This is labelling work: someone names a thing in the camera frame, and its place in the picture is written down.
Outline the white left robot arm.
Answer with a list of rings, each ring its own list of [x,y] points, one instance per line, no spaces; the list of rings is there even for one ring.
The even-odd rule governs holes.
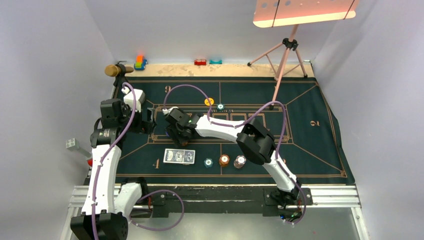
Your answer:
[[[135,204],[149,199],[143,177],[128,178],[115,195],[116,173],[126,133],[151,134],[156,127],[152,110],[144,121],[144,99],[112,98],[100,103],[101,116],[90,135],[92,169],[81,214],[72,217],[70,229],[79,240],[125,240]]]

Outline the orange chip stack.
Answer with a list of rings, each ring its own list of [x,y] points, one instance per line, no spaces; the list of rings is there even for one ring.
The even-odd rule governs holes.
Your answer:
[[[227,167],[230,163],[230,158],[226,154],[222,154],[219,158],[219,165],[221,167]]]

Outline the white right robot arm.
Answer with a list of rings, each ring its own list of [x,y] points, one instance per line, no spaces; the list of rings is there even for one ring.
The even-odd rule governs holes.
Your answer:
[[[284,202],[292,204],[300,198],[297,177],[279,155],[272,133],[254,116],[243,122],[217,119],[206,114],[188,115],[178,107],[162,112],[168,122],[165,131],[179,147],[196,137],[236,143],[248,161],[266,169]]]

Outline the blue green chip stack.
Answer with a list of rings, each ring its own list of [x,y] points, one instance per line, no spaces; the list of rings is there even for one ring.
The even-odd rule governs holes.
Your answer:
[[[203,163],[206,168],[211,168],[214,164],[214,161],[211,158],[206,158]]]

